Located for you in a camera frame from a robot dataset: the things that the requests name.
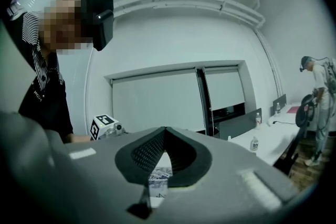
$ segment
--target black shirt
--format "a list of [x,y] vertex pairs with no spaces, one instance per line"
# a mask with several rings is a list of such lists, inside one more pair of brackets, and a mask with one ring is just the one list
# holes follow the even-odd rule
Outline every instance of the black shirt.
[[35,70],[36,78],[27,91],[19,113],[37,121],[44,129],[54,130],[64,138],[72,133],[65,83],[59,72],[56,53],[50,53],[48,65],[38,38],[39,18],[36,13],[23,13],[8,23],[9,33]]

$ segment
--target wooden floor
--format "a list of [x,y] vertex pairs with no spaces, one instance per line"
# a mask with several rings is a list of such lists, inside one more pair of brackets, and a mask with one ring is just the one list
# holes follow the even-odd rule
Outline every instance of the wooden floor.
[[336,137],[330,137],[327,140],[326,148],[322,153],[320,165],[307,167],[304,161],[313,154],[315,146],[315,137],[310,135],[300,141],[296,152],[299,154],[296,162],[293,164],[290,172],[290,179],[299,188],[300,191],[318,182],[326,163],[329,161]]

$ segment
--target man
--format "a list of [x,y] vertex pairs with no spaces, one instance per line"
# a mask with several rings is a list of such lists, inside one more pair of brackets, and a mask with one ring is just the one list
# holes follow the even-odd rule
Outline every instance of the man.
[[327,74],[323,66],[318,65],[311,57],[304,56],[301,59],[303,69],[313,72],[315,78],[315,88],[317,90],[316,103],[318,104],[318,128],[316,133],[316,147],[314,154],[304,163],[307,166],[319,165],[321,153],[324,150],[328,138],[328,128],[332,114],[332,98],[327,87]]
[[113,0],[56,0],[41,14],[25,12],[14,0],[7,9],[7,30],[36,72],[19,113],[58,132],[65,143],[87,142],[90,136],[73,134],[56,51],[92,41],[97,49],[97,15],[108,9],[113,11]]

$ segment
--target white desk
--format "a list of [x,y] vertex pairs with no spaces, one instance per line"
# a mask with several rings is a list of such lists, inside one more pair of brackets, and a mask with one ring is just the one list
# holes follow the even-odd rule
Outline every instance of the white desk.
[[267,122],[260,126],[260,129],[252,129],[233,139],[232,143],[240,145],[250,150],[251,140],[256,135],[259,141],[257,156],[269,165],[273,165],[284,153],[292,140],[296,137],[299,128],[295,124],[282,124],[273,121],[295,123],[295,115],[287,113],[292,106],[300,104],[287,105],[281,109],[279,116],[272,116]]

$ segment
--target person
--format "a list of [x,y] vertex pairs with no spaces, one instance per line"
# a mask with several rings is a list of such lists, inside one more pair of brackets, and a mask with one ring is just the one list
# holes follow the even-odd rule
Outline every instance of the person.
[[331,108],[333,106],[332,96],[327,87],[327,74],[324,67],[317,64],[316,61],[308,56],[304,56],[301,59],[301,65],[303,69],[313,72],[315,89],[317,91],[315,98],[318,105],[316,146],[311,158],[304,162],[307,166],[316,166],[320,163],[321,154],[328,138],[329,122],[332,115]]
[[73,134],[56,52],[92,41],[95,47],[94,15],[107,9],[113,11],[113,0],[56,0],[42,13],[26,12],[12,0],[7,9],[7,30],[36,72],[19,113],[58,132],[64,143],[87,142],[91,137]]

